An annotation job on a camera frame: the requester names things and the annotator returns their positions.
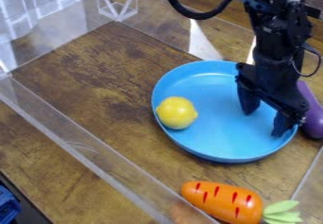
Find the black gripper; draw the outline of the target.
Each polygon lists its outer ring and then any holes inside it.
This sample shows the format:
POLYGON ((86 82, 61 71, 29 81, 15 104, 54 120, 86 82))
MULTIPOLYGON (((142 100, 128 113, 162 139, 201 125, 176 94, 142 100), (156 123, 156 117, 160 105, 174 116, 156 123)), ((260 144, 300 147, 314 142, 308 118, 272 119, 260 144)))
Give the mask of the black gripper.
POLYGON ((297 90, 298 78, 293 63, 302 63, 304 53, 296 53, 274 60, 257 49, 252 52, 254 64, 236 65, 237 95, 241 111, 249 115, 260 106, 260 101, 277 112, 273 117, 270 135, 280 137, 294 125, 301 125, 309 104, 297 90))

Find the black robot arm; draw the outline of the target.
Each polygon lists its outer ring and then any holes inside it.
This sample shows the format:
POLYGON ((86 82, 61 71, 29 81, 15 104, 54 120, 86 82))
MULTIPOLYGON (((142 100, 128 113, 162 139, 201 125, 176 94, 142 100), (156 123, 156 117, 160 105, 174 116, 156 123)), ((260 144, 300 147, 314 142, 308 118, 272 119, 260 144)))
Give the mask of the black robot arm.
POLYGON ((270 135, 278 137, 302 123, 309 109, 296 86, 312 28, 305 0, 240 1, 256 37, 254 63, 236 65, 241 110, 250 114, 261 103, 269 105, 276 110, 270 135))

